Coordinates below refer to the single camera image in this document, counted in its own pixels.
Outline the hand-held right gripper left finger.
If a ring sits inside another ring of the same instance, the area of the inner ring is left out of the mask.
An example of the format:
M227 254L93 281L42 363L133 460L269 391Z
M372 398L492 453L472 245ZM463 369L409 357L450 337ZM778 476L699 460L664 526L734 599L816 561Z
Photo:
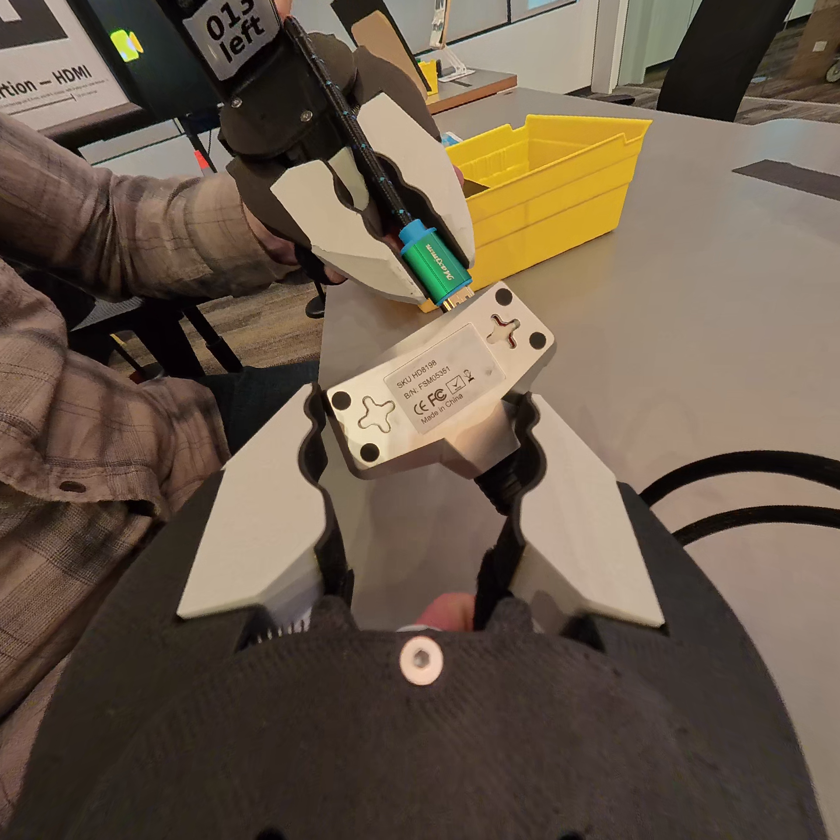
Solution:
M182 619L258 607L283 631L324 595L352 603L348 565L329 494L326 416L304 385L225 466L177 608Z

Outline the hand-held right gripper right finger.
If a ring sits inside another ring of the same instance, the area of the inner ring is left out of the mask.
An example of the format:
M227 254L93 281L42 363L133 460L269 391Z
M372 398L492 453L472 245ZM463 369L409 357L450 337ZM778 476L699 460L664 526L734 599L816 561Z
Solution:
M505 522L479 569L475 630L510 596L546 633L586 616L662 628L613 472L540 395L521 398L512 430L518 447L476 479Z

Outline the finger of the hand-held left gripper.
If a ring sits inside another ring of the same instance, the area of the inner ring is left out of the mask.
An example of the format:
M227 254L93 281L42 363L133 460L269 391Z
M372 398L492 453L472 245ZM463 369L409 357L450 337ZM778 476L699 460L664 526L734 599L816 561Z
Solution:
M394 301L421 305L425 290L395 251L365 226L362 214L343 203L336 174L324 161L287 169L270 187L321 262Z
M386 93L360 106L357 120L373 152L399 183L417 193L412 215L436 226L467 268L476 261L474 228L462 185L445 147Z

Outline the silver HDMI switch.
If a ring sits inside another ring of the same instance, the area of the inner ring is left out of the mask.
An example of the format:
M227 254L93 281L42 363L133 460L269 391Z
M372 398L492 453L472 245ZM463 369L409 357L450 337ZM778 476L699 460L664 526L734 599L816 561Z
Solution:
M346 465L363 480L440 464L472 480L519 447L513 417L550 361L550 329L498 282L326 390Z

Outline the person's left forearm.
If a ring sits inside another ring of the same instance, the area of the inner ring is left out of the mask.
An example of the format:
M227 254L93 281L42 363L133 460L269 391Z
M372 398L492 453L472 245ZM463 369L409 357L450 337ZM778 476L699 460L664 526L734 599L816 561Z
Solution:
M2 253L110 299L223 298L284 279L234 179L116 175L14 118L1 124Z

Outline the person's left hand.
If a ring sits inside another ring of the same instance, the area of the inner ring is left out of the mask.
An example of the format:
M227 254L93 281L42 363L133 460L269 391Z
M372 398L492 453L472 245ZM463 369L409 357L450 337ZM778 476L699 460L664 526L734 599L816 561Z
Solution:
M293 269L300 269L310 280L316 280L323 285L338 286L347 280L345 275L324 266L295 242L277 236L267 226L263 225L244 204L243 211L252 233L269 257L277 263Z

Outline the wood-edged office desk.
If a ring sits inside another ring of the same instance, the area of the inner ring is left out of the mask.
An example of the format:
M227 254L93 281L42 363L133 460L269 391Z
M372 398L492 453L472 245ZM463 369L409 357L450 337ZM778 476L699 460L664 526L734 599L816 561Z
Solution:
M518 85L518 76L493 70L474 70L466 77L438 81L437 93L429 94L427 108L434 116L508 91Z

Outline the clear acrylic sign holder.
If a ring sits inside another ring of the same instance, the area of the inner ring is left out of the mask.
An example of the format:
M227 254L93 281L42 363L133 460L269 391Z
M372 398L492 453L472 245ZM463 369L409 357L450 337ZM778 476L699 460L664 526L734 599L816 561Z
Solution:
M448 46L448 27L452 7L452 1L434 1L434 13L428 42L429 48L443 54L451 67L451 72L444 76L446 81L457 81L476 72L474 69L467 67Z

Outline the person's legs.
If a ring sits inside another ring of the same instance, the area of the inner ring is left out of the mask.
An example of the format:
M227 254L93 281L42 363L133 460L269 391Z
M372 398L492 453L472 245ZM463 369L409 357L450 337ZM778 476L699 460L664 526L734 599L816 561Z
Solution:
M318 378L319 360L302 360L265 368L247 366L196 381L213 394L230 454L236 455L304 385Z

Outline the brown cardboard sheet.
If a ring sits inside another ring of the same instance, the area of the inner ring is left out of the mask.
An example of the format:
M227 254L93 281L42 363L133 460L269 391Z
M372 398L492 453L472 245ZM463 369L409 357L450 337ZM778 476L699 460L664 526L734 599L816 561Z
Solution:
M355 21L350 27L350 34L357 46L365 47L374 56L389 61L411 77L423 97L427 98L429 88L423 72L397 28L382 10L375 9Z

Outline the black monitor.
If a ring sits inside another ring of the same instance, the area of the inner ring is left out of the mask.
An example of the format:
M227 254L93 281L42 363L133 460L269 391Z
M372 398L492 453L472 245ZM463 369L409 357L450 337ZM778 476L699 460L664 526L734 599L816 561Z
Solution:
M156 2L89 1L86 7L135 103L158 119L216 110L215 91Z

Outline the yellow plastic bin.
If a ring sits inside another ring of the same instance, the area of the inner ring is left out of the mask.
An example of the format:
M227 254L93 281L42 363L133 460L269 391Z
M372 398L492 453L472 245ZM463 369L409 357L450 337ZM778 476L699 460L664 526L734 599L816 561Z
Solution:
M527 116L447 149L467 182L477 292L612 232L650 119Z

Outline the white instruction sign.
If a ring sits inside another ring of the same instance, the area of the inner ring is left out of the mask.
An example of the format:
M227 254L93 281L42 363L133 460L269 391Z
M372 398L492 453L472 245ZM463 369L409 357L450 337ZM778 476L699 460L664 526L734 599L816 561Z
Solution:
M3 115L51 130L130 104L69 2L1 2Z

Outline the black office chair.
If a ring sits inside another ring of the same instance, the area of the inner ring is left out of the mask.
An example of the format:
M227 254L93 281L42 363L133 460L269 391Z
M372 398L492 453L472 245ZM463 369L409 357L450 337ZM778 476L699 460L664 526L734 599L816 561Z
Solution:
M656 109L733 122L793 1L702 1L671 62Z

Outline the wheeled cardboard box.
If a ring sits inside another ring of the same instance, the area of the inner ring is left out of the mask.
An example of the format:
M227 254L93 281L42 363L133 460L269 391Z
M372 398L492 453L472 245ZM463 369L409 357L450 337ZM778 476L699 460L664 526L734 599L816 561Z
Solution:
M824 81L839 46L839 1L816 1L786 77Z

